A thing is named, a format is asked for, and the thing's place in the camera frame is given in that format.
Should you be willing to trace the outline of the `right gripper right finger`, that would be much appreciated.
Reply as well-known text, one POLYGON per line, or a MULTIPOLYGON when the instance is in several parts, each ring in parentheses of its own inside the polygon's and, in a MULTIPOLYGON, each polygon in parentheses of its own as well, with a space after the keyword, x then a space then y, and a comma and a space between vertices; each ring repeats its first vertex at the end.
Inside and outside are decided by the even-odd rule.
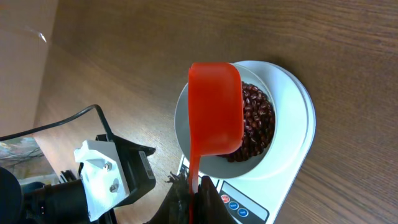
POLYGON ((194 224, 236 224, 210 177, 204 175, 193 199, 194 224))

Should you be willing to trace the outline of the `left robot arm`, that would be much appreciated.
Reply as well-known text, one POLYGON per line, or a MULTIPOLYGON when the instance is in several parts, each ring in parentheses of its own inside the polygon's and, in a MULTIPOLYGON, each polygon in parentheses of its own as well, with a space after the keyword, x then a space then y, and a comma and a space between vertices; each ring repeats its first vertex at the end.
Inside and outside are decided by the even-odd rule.
POLYGON ((155 187, 148 156, 155 148, 101 134, 75 149, 78 176, 28 190, 1 169, 1 223, 116 223, 114 208, 155 187))

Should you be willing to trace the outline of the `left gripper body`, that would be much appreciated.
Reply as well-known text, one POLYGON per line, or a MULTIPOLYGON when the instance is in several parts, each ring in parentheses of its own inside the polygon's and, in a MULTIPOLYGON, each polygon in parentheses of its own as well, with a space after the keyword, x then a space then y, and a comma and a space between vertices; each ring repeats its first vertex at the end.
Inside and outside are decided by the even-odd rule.
MULTIPOLYGON (((104 134, 99 135, 95 141, 115 143, 123 172, 126 177, 127 185, 130 190, 129 196, 127 196, 127 198, 125 198, 115 207, 133 204, 155 187, 155 175, 147 159, 147 156, 154 153, 155 149, 153 147, 142 146, 118 136, 115 136, 112 141, 109 141, 104 134)), ((82 204, 88 207, 85 190, 81 179, 81 169, 83 168, 83 164, 79 164, 81 165, 79 197, 82 200, 82 204)))

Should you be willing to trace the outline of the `orange measuring scoop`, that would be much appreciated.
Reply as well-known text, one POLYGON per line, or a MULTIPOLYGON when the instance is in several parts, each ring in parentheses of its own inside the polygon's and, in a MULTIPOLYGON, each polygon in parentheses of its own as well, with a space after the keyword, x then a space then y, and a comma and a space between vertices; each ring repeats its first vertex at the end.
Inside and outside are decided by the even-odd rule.
POLYGON ((198 190, 200 159, 230 154, 243 138, 241 76, 230 63, 193 63, 188 71, 189 192, 198 190))

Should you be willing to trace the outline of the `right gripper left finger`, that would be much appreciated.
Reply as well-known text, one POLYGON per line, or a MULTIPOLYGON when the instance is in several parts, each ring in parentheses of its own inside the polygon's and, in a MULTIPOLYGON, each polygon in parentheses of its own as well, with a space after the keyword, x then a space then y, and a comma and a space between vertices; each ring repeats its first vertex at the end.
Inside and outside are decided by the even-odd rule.
POLYGON ((170 172, 165 182, 171 187, 161 203, 158 211, 146 224, 188 224, 190 193, 188 185, 188 173, 182 171, 179 174, 170 172))

